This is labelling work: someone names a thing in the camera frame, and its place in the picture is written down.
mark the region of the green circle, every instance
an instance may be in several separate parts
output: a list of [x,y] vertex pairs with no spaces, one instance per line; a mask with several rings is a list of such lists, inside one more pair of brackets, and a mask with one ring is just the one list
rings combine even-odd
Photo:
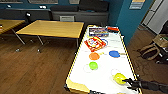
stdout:
[[95,69],[98,68],[98,65],[97,65],[96,62],[90,62],[90,63],[89,63],[89,67],[90,67],[90,69],[95,70]]

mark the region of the table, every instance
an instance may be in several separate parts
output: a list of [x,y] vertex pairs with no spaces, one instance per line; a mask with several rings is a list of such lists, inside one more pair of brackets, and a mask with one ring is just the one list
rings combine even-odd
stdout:
[[83,28],[82,22],[60,22],[36,20],[25,28],[16,32],[17,34],[37,35],[42,45],[44,45],[40,36],[78,38]]
[[25,44],[25,42],[18,36],[18,34],[16,34],[16,31],[13,29],[24,22],[24,20],[0,20],[0,24],[2,24],[2,30],[0,30],[0,34],[5,33],[8,30],[12,30],[19,40]]
[[[90,60],[89,54],[91,51],[84,43],[85,40],[89,39],[89,28],[87,28],[83,37],[64,87],[71,92],[80,94],[138,94],[138,91],[127,89],[130,86],[129,84],[119,85],[112,77],[114,70],[116,70],[127,78],[136,79],[120,32],[109,33],[108,37],[100,37],[107,40],[108,45],[96,51],[97,53],[104,52],[98,60]],[[118,58],[111,57],[109,51],[112,50],[125,53],[125,55],[120,55]],[[91,61],[98,64],[98,69],[87,68]]]

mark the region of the table leg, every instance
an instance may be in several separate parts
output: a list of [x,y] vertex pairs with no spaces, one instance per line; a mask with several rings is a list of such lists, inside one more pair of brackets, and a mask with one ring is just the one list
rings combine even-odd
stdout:
[[79,47],[79,40],[78,40],[78,38],[76,39],[76,44],[77,44],[77,48]]
[[44,45],[44,43],[43,43],[42,39],[40,38],[40,36],[37,35],[37,37],[38,37],[38,39],[40,40],[41,45]]
[[19,37],[18,34],[16,34],[15,30],[12,29],[12,31],[13,31],[13,33],[18,37],[18,39],[22,42],[22,44],[25,45],[26,43]]
[[37,37],[38,37],[39,41],[41,42],[41,46],[37,49],[37,51],[38,51],[39,53],[41,53],[40,49],[41,49],[44,45],[48,44],[49,42],[47,41],[46,43],[44,43],[44,42],[42,41],[42,39],[40,38],[40,36],[37,35]]

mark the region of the box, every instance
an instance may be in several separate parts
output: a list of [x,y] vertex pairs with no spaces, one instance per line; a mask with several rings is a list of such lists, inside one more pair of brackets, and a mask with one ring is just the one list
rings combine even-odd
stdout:
[[107,37],[107,28],[89,28],[89,36]]
[[160,47],[168,47],[168,34],[158,34],[153,41]]

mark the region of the office furniture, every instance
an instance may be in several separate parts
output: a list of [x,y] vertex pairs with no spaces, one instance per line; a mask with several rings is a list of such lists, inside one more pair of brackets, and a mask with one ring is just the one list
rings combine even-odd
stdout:
[[6,32],[8,30],[12,30],[13,33],[22,42],[22,44],[25,44],[25,42],[19,37],[18,34],[16,34],[16,31],[13,29],[24,22],[25,22],[24,20],[0,20],[0,24],[2,24],[2,30],[0,30],[0,34]]
[[[135,77],[120,32],[110,33],[108,37],[100,37],[108,41],[107,46],[96,51],[96,53],[104,53],[98,60],[94,60],[98,68],[96,70],[89,68],[89,63],[93,60],[89,58],[91,51],[84,43],[89,39],[89,28],[91,27],[86,30],[64,87],[70,92],[81,94],[138,94],[138,91],[128,89],[127,83],[119,85],[113,80],[115,71],[122,73],[126,78],[134,79]],[[114,58],[109,55],[109,52],[113,50],[126,54]]]
[[25,20],[29,24],[36,20],[51,20],[51,13],[44,9],[0,9],[0,19]]
[[108,11],[108,2],[100,0],[80,0],[79,1],[79,10],[90,10],[95,12],[107,12]]
[[84,34],[88,25],[107,26],[108,12],[65,12],[65,11],[51,11],[52,20],[60,21],[60,16],[74,16],[75,22],[84,22],[82,33]]
[[40,36],[76,38],[78,47],[78,38],[83,27],[82,22],[60,22],[36,20],[25,28],[19,30],[17,34],[37,35],[41,44],[44,45]]

